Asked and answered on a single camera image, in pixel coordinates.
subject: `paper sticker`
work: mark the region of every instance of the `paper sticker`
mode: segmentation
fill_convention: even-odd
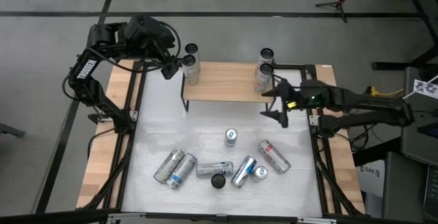
[[[424,84],[426,84],[427,82],[423,82],[420,80],[416,80],[413,82],[413,90],[417,90],[419,88],[421,88]],[[438,99],[438,85],[436,84],[427,84],[426,87],[424,87],[423,89],[417,91],[418,94],[423,94],[426,95],[428,97],[432,97],[435,99]]]

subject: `silver can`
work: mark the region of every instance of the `silver can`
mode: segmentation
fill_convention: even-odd
[[[254,90],[257,92],[264,91],[271,82],[272,74],[274,74],[274,67],[267,63],[262,64],[255,76]]]
[[[258,183],[267,177],[268,177],[268,170],[264,166],[256,167],[251,173],[251,175],[249,176],[249,178],[255,183]]]
[[[201,70],[201,59],[199,58],[199,48],[198,45],[194,43],[189,43],[184,48],[185,52],[188,55],[191,55],[195,58],[196,64],[198,65],[198,72]]]
[[[167,179],[167,184],[169,187],[173,190],[178,189],[184,180],[187,179],[190,172],[192,172],[192,169],[197,161],[198,160],[192,156],[192,154],[187,153],[173,171],[172,175]]]
[[[251,157],[246,156],[245,160],[239,166],[239,169],[235,172],[233,179],[231,179],[231,183],[237,188],[241,188],[249,175],[253,172],[253,169],[256,165],[257,161]]]
[[[170,152],[169,156],[164,160],[162,165],[155,172],[153,178],[156,179],[159,183],[165,184],[166,180],[176,169],[178,163],[183,159],[184,155],[184,151],[178,148],[174,148],[172,152]]]
[[[274,52],[271,49],[265,48],[260,51],[259,61],[257,62],[257,66],[255,67],[255,74],[259,72],[260,66],[262,64],[272,64],[274,61]]]
[[[211,177],[215,174],[221,174],[224,176],[233,175],[233,163],[232,162],[213,162],[202,163],[196,165],[197,177]]]
[[[290,169],[290,163],[268,140],[260,143],[259,151],[279,173],[285,173]]]
[[[188,85],[196,85],[199,80],[199,65],[193,55],[186,55],[182,61],[185,82]]]
[[[233,128],[228,129],[225,132],[225,145],[228,147],[232,147],[235,145],[236,140],[237,140],[237,131]]]

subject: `concrete floor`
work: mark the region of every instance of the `concrete floor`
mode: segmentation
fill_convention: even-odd
[[[329,12],[315,3],[332,0],[112,0],[110,12]],[[436,4],[420,0],[436,25]],[[99,12],[105,0],[0,0],[0,11]],[[414,12],[410,0],[347,0],[346,12]],[[57,145],[68,100],[62,79],[86,43],[98,17],[0,17],[0,122],[25,130],[17,139],[0,137],[0,215],[34,211]],[[339,18],[157,18],[179,32],[183,45],[195,42],[202,60],[254,62],[262,47],[271,47],[284,64],[332,64],[338,86],[362,92],[402,88],[401,72],[378,72],[373,61],[408,62],[432,40],[417,19]],[[106,22],[127,18],[107,18]],[[94,73],[106,88],[111,67]],[[95,125],[83,105],[51,195],[48,211],[73,210],[86,167],[86,147]],[[353,130],[354,136],[359,130]],[[377,125],[387,140],[400,129]],[[370,135],[370,145],[378,143]]]

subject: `wooden shelf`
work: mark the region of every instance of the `wooden shelf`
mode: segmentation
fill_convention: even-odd
[[[254,91],[255,67],[256,64],[201,62],[198,84],[185,84],[183,97],[186,101],[271,103],[272,97],[262,97]]]

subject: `black can lid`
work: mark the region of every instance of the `black can lid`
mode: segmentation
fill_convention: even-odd
[[[198,46],[194,43],[189,43],[185,46],[185,52],[189,54],[194,54],[198,51]]]
[[[211,178],[211,184],[216,189],[221,189],[222,187],[224,187],[225,182],[226,181],[224,175],[221,175],[220,173],[213,175],[213,177]]]
[[[274,52],[269,48],[265,48],[260,51],[260,55],[265,59],[270,59],[274,57]]]
[[[196,61],[196,59],[191,55],[186,55],[183,58],[183,64],[185,66],[193,66],[195,61]]]
[[[260,71],[264,75],[272,75],[274,73],[274,67],[272,67],[270,64],[265,63],[260,66]]]

